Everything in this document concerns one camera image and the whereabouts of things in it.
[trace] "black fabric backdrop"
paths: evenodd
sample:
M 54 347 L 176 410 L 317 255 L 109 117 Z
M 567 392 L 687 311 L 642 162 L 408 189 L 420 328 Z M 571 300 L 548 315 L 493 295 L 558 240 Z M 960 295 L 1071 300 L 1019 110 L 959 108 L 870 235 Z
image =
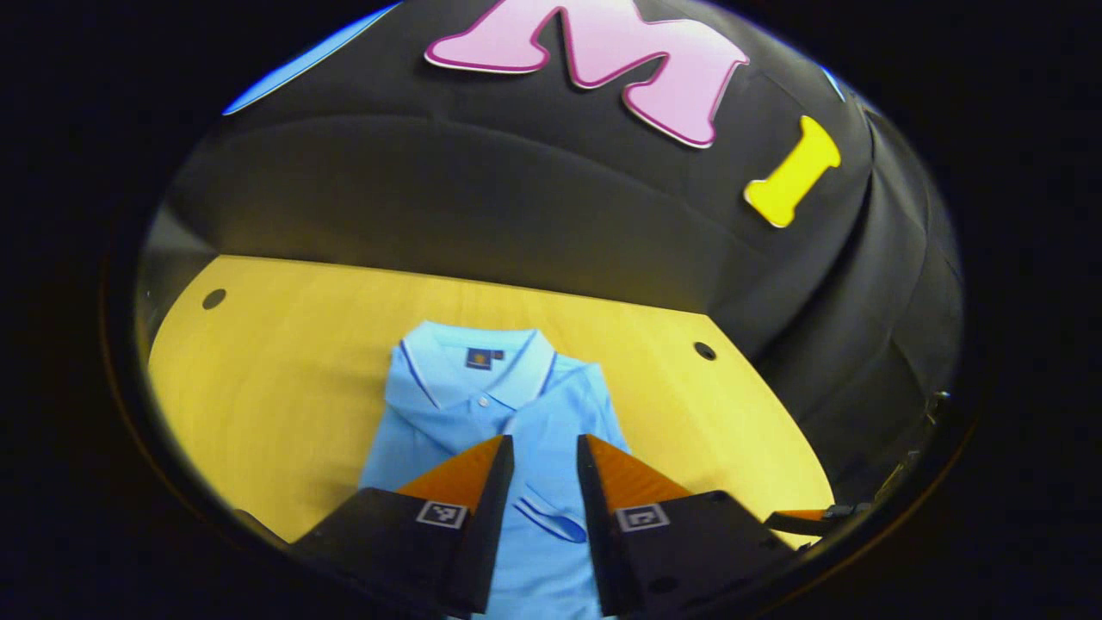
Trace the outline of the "black fabric backdrop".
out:
M 493 2 L 409 2 L 273 94 L 227 117 L 169 192 L 218 251 L 385 267 L 705 313 L 758 368 L 840 501 L 872 497 L 951 388 L 961 269 L 944 205 L 892 124 L 819 66 L 733 14 L 703 21 L 750 58 L 705 150 L 655 131 L 620 91 L 570 84 L 561 22 L 525 76 L 426 63 L 428 45 Z M 775 229 L 743 199 L 800 137 L 842 165 Z

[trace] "wooden table surface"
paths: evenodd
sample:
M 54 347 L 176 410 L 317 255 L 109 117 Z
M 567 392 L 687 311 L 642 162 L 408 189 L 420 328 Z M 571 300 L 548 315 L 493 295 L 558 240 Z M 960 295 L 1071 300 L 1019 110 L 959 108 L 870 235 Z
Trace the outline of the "wooden table surface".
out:
M 212 308 L 216 289 L 226 296 Z M 833 503 L 796 423 L 703 315 L 342 264 L 220 255 L 156 335 L 150 380 L 192 465 L 231 508 L 294 541 L 356 491 L 390 350 L 424 320 L 537 328 L 597 362 L 633 454 L 759 520 Z M 703 359 L 693 344 L 716 353 Z M 790 545 L 815 541 L 781 534 Z

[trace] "letter m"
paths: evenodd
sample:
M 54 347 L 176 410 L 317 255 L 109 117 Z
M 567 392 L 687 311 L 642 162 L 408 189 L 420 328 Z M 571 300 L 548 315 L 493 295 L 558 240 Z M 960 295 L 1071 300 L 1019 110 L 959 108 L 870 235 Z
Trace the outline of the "letter m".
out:
M 562 12 L 573 83 L 596 88 L 650 59 L 666 59 L 647 81 L 624 89 L 644 121 L 687 144 L 715 141 L 712 118 L 735 68 L 749 59 L 707 25 L 692 20 L 645 22 L 633 0 L 500 0 L 469 30 L 425 50 L 430 63 L 486 73 L 532 73 L 550 54 L 537 43 Z

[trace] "polo shirt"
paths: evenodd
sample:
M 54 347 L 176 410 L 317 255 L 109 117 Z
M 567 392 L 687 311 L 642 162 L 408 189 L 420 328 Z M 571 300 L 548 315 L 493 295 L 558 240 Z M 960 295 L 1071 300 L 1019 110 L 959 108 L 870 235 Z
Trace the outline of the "polo shirt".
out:
M 395 491 L 503 434 L 514 475 L 486 617 L 601 618 L 577 436 L 628 448 L 601 367 L 559 356 L 538 330 L 426 322 L 402 339 L 359 486 Z

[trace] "yellow letter i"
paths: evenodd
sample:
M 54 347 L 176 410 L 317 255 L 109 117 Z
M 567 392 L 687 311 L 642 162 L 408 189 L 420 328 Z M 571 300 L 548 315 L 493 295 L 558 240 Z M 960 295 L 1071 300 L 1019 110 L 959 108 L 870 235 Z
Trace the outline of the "yellow letter i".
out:
M 800 117 L 803 135 L 785 161 L 765 181 L 750 181 L 743 196 L 778 228 L 792 222 L 796 205 L 828 167 L 838 167 L 842 154 L 827 130 L 810 116 Z

